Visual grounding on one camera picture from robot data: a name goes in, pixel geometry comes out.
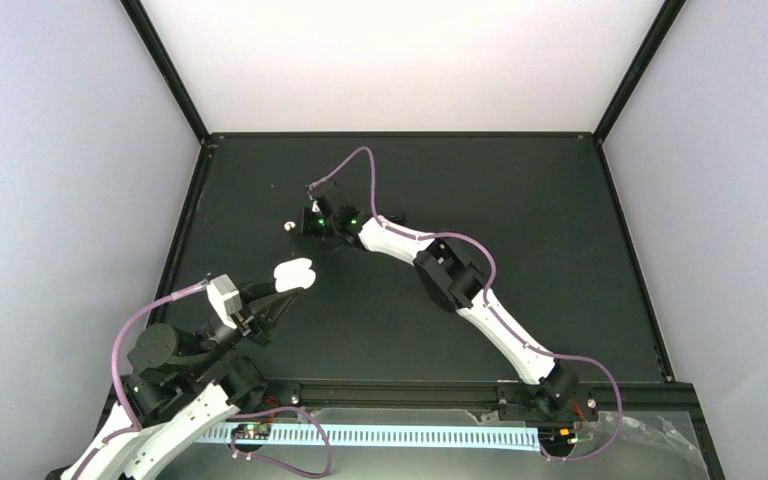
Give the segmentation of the black earbud charging case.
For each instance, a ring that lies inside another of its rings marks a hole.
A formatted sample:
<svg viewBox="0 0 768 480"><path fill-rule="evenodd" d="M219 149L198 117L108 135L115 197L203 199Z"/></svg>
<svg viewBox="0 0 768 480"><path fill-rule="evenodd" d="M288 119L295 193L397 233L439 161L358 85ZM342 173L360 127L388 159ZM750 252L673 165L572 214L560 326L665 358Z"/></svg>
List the black earbud charging case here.
<svg viewBox="0 0 768 480"><path fill-rule="evenodd" d="M404 225L406 222L406 214L404 212L393 215L388 215L387 219L396 224Z"/></svg>

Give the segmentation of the white earbud charging case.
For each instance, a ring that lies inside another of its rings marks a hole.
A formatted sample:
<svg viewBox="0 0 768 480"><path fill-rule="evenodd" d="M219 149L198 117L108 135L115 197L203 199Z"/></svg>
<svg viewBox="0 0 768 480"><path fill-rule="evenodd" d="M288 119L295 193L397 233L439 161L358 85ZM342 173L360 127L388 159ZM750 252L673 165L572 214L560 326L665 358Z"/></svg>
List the white earbud charging case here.
<svg viewBox="0 0 768 480"><path fill-rule="evenodd" d="M275 290L286 292L310 288L317 276L312 266L313 262L308 258L295 258L278 264L273 270Z"/></svg>

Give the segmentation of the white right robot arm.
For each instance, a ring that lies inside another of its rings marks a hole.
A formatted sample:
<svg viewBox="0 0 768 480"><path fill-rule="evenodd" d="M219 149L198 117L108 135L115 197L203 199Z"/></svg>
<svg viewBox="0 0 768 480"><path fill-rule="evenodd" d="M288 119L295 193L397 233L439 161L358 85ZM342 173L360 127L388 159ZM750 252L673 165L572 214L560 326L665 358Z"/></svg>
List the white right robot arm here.
<svg viewBox="0 0 768 480"><path fill-rule="evenodd" d="M475 326L513 366L528 386L525 406L542 419L565 411L578 377L545 349L501 305L492 290L495 261L484 269L469 246L474 240L454 232L423 232L405 225L405 216L374 214L334 187L309 193L297 234L334 241L338 246L379 253L411 265L432 302Z"/></svg>

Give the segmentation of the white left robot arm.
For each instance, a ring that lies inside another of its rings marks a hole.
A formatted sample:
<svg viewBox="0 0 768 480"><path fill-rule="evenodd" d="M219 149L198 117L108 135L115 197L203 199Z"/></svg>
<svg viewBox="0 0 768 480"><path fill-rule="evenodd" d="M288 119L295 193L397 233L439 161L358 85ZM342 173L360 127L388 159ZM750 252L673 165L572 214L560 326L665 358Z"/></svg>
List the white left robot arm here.
<svg viewBox="0 0 768 480"><path fill-rule="evenodd" d="M167 323L146 326L128 353L129 375L119 371L123 339L116 338L108 416L80 457L50 471L48 478L154 479L213 426L235 414L257 412L268 383L239 346L246 341L266 345L302 290L278 280L238 288L222 275L139 310L125 330L155 308L197 293L206 293L214 315L194 331Z"/></svg>

